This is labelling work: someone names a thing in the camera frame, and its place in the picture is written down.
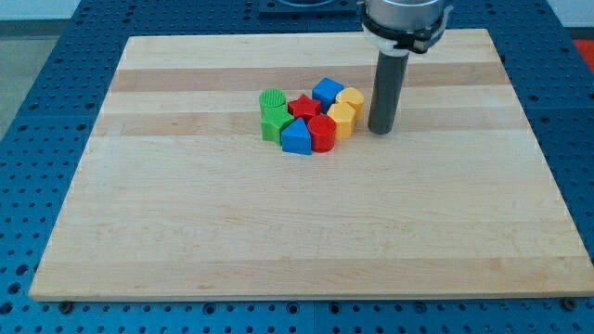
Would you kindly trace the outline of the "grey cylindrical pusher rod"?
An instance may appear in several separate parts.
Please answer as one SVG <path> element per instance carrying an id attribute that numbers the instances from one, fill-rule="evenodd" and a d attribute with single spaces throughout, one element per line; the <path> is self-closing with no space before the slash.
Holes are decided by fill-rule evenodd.
<path id="1" fill-rule="evenodd" d="M 378 54 L 368 115 L 368 129 L 376 135 L 393 130 L 407 62 L 408 53 L 399 57 Z"/>

